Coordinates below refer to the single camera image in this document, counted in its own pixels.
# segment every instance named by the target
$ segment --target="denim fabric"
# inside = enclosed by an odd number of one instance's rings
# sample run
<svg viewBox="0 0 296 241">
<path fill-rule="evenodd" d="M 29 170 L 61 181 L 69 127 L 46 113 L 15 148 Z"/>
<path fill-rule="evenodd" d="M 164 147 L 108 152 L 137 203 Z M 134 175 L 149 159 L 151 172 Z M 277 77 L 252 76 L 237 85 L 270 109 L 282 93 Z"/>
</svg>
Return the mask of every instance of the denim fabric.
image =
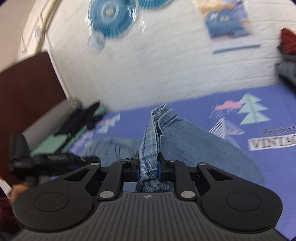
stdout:
<svg viewBox="0 0 296 241">
<path fill-rule="evenodd" d="M 101 137 L 88 142 L 81 156 L 98 156 L 102 167 L 110 166 L 114 161 L 133 157 L 139 151 L 140 139 L 125 139 L 119 137 Z M 134 192 L 136 183 L 126 182 L 123 191 Z"/>
<path fill-rule="evenodd" d="M 172 191 L 169 183 L 157 180 L 159 151 L 166 160 L 180 160 L 193 167 L 206 162 L 248 181 L 264 182 L 256 164 L 240 149 L 180 118 L 166 104 L 151 112 L 139 151 L 140 180 L 136 191 Z"/>
</svg>

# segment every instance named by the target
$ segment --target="black device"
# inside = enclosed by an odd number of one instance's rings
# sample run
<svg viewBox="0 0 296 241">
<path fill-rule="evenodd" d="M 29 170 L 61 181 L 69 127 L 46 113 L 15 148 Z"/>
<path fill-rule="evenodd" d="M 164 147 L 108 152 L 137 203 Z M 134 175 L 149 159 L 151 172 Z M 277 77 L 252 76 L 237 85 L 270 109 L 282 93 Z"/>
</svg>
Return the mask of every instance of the black device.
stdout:
<svg viewBox="0 0 296 241">
<path fill-rule="evenodd" d="M 97 156 L 82 158 L 72 153 L 64 153 L 38 154 L 31 157 L 30 152 L 23 134 L 11 134 L 9 170 L 31 187 L 39 184 L 39 176 L 64 175 L 89 163 L 99 162 Z"/>
<path fill-rule="evenodd" d="M 82 108 L 78 108 L 67 118 L 67 120 L 62 124 L 59 130 L 54 134 L 68 135 L 66 141 L 55 151 L 55 154 L 61 154 L 64 147 L 84 125 L 86 125 L 86 128 L 88 130 L 92 130 L 95 127 L 95 123 L 103 118 L 103 115 L 94 116 L 94 112 L 99 106 L 100 102 L 96 102 L 85 110 Z"/>
<path fill-rule="evenodd" d="M 174 192 L 123 192 L 139 179 L 138 156 L 91 163 L 25 191 L 13 206 L 23 227 L 13 241 L 286 240 L 274 229 L 282 202 L 271 190 L 207 163 L 187 167 L 161 153 L 158 161 L 159 179 Z"/>
</svg>

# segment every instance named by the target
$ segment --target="circular pad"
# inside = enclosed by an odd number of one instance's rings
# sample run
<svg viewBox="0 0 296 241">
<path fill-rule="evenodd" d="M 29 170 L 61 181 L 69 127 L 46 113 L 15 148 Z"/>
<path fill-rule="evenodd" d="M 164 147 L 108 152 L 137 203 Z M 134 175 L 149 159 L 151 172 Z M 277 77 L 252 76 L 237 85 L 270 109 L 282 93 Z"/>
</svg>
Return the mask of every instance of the circular pad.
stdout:
<svg viewBox="0 0 296 241">
<path fill-rule="evenodd" d="M 123 35 L 135 22 L 137 0 L 93 0 L 89 7 L 89 22 L 93 31 L 105 38 Z"/>
<path fill-rule="evenodd" d="M 261 199 L 249 192 L 236 192 L 227 197 L 227 203 L 230 207 L 238 211 L 253 211 L 260 207 Z"/>
<path fill-rule="evenodd" d="M 15 217 L 25 228 L 56 232 L 71 228 L 93 210 L 93 199 L 85 186 L 61 178 L 21 193 L 13 206 Z"/>
<path fill-rule="evenodd" d="M 54 212 L 62 209 L 68 203 L 68 198 L 58 192 L 48 192 L 37 196 L 34 200 L 34 206 L 40 211 Z"/>
</svg>

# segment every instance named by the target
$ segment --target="wooden headboard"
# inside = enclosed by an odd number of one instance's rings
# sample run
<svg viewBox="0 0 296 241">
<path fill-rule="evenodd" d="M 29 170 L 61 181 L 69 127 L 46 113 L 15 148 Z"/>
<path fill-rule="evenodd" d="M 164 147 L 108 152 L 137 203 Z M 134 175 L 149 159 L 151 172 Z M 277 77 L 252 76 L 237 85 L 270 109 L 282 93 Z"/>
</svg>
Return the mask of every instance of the wooden headboard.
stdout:
<svg viewBox="0 0 296 241">
<path fill-rule="evenodd" d="M 66 98 L 47 52 L 37 54 L 0 73 L 0 175 L 10 185 L 9 136 L 22 133 Z"/>
</svg>

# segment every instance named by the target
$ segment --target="metal screw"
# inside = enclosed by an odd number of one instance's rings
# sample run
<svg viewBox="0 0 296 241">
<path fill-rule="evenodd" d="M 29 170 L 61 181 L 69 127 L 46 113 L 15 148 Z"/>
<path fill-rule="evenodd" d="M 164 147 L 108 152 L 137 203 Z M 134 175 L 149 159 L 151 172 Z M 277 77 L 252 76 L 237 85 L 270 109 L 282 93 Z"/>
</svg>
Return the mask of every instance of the metal screw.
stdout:
<svg viewBox="0 0 296 241">
<path fill-rule="evenodd" d="M 111 198 L 114 196 L 114 192 L 111 191 L 103 191 L 100 193 L 100 197 L 102 198 Z"/>
<path fill-rule="evenodd" d="M 192 198 L 195 196 L 195 193 L 193 191 L 183 191 L 181 192 L 181 197 L 184 198 Z"/>
</svg>

